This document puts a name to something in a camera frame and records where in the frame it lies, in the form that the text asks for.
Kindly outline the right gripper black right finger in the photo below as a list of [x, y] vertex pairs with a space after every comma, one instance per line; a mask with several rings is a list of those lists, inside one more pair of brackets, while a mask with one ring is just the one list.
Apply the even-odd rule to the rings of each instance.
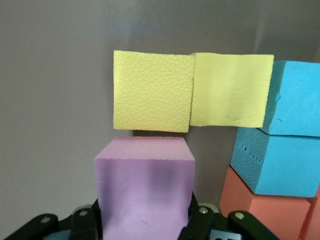
[[211, 208], [199, 205], [192, 195], [188, 208], [188, 224], [179, 235], [181, 240], [276, 240], [254, 215], [236, 210], [227, 217]]

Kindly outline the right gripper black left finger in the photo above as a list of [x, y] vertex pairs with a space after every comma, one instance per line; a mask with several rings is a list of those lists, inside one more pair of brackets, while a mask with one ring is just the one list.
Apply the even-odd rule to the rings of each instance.
[[22, 225], [7, 240], [101, 240], [101, 210], [96, 200], [78, 207], [67, 218], [59, 220], [52, 213], [40, 214]]

